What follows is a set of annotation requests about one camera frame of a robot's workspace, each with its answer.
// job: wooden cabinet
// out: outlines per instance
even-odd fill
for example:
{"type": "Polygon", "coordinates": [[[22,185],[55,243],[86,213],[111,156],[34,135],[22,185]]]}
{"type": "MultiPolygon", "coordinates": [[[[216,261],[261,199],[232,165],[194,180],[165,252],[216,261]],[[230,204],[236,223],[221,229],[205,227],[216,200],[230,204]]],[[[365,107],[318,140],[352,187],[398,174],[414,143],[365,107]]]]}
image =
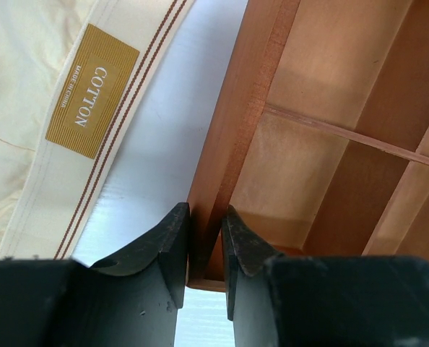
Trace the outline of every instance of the wooden cabinet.
{"type": "Polygon", "coordinates": [[[189,285],[222,288],[229,204],[288,254],[429,260],[429,0],[250,0],[240,28],[188,197],[189,285]]]}

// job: white surface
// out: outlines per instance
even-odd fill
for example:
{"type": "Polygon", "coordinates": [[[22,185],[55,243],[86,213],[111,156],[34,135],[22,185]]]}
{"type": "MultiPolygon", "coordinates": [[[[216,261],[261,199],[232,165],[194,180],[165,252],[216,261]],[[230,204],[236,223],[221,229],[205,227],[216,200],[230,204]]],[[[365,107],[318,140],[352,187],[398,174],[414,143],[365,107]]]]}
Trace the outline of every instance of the white surface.
{"type": "Polygon", "coordinates": [[[175,347],[233,347],[226,295],[190,288],[185,295],[184,308],[178,312],[175,347]]]}
{"type": "MultiPolygon", "coordinates": [[[[74,257],[86,265],[186,201],[246,0],[196,0],[129,127],[74,257]]],[[[233,346],[225,295],[186,289],[176,347],[233,346]]]]}

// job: gold label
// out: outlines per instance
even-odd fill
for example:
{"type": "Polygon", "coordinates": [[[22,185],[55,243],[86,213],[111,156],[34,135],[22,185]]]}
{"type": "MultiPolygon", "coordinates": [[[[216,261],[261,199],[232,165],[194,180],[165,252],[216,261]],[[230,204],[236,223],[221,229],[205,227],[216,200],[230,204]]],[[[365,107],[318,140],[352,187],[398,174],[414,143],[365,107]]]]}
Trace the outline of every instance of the gold label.
{"type": "Polygon", "coordinates": [[[138,50],[89,24],[46,139],[94,158],[138,56],[138,50]]]}

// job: wooden frame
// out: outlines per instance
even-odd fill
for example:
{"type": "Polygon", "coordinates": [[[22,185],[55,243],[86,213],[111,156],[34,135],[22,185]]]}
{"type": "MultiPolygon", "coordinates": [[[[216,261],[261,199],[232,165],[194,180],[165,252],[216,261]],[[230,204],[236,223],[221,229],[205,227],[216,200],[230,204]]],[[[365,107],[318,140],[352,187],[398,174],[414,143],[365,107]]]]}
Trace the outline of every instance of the wooden frame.
{"type": "Polygon", "coordinates": [[[240,28],[188,197],[189,284],[223,280],[229,204],[289,254],[429,260],[429,1],[250,0],[240,28]]]}

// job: white fabric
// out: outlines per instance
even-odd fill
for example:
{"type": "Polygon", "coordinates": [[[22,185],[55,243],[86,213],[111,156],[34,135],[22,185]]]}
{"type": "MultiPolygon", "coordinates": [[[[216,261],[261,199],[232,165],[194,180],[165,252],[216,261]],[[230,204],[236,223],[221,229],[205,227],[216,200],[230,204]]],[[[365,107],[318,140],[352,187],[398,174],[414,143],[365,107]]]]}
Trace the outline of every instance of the white fabric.
{"type": "Polygon", "coordinates": [[[95,0],[0,0],[0,243],[56,80],[95,0]]]}
{"type": "MultiPolygon", "coordinates": [[[[70,255],[150,77],[190,4],[186,0],[98,1],[87,22],[141,52],[131,73],[133,76],[136,72],[136,83],[129,81],[131,92],[124,98],[125,107],[110,128],[111,136],[104,140],[104,151],[95,160],[46,141],[49,117],[46,118],[30,175],[4,234],[0,257],[70,255]]],[[[49,116],[60,96],[81,34],[51,96],[49,116]]]]}

